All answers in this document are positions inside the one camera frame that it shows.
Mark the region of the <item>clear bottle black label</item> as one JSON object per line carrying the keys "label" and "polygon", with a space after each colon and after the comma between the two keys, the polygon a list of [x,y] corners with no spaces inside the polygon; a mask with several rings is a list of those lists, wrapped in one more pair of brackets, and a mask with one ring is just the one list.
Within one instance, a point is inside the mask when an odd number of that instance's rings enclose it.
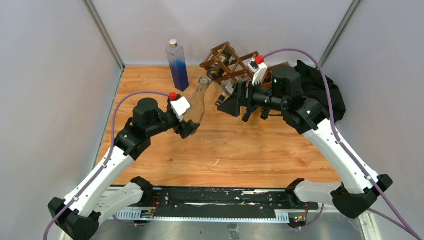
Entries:
{"label": "clear bottle black label", "polygon": [[183,115],[184,121],[192,121],[194,124],[200,124],[202,122],[205,114],[205,96],[212,82],[212,79],[208,76],[201,76],[199,78],[196,90],[188,99],[190,108]]}

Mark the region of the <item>blue square glass bottle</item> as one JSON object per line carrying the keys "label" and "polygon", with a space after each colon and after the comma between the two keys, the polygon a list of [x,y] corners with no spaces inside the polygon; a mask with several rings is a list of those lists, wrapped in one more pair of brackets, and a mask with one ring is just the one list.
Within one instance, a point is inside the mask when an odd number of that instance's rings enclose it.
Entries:
{"label": "blue square glass bottle", "polygon": [[165,52],[172,74],[174,87],[177,90],[184,92],[190,85],[184,48],[178,44],[176,39],[171,39],[169,41],[169,46],[165,49]]}

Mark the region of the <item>olive green wine bottle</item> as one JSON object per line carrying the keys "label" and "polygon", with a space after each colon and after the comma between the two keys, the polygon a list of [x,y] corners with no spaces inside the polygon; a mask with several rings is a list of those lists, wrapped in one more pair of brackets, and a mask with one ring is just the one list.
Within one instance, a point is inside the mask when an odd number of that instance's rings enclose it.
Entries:
{"label": "olive green wine bottle", "polygon": [[[225,54],[219,56],[218,59],[225,66],[228,66],[229,63],[233,60],[233,56],[231,54],[225,53]],[[209,66],[209,68],[206,72],[206,75],[210,79],[212,79],[213,81],[216,81],[223,76],[224,72],[225,71],[222,69],[222,67],[220,66],[219,63],[213,63],[212,65]]]}

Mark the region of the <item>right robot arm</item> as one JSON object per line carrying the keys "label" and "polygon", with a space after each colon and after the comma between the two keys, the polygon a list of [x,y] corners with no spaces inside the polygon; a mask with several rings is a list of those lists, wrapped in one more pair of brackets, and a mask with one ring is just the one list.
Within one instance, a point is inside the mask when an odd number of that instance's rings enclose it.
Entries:
{"label": "right robot arm", "polygon": [[285,201],[292,209],[304,203],[334,206],[344,216],[355,219],[367,211],[392,184],[386,174],[372,170],[332,129],[329,112],[314,98],[303,95],[302,77],[294,68],[278,66],[270,72],[271,88],[251,81],[239,81],[232,94],[220,97],[217,109],[238,117],[241,107],[247,122],[256,109],[267,119],[270,111],[279,111],[283,120],[316,146],[340,176],[335,183],[296,179],[286,188]]}

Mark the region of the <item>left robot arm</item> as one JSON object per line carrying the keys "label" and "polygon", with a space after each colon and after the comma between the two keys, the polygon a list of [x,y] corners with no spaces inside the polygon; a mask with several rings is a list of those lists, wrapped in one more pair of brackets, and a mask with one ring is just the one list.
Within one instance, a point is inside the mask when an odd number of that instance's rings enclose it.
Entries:
{"label": "left robot arm", "polygon": [[103,160],[72,192],[49,202],[54,223],[73,240],[89,240],[101,224],[124,208],[134,204],[151,207],[153,185],[140,176],[114,193],[103,194],[151,145],[153,136],[170,129],[182,139],[191,135],[199,127],[188,118],[192,109],[189,100],[180,95],[167,101],[166,111],[153,98],[141,99]]}

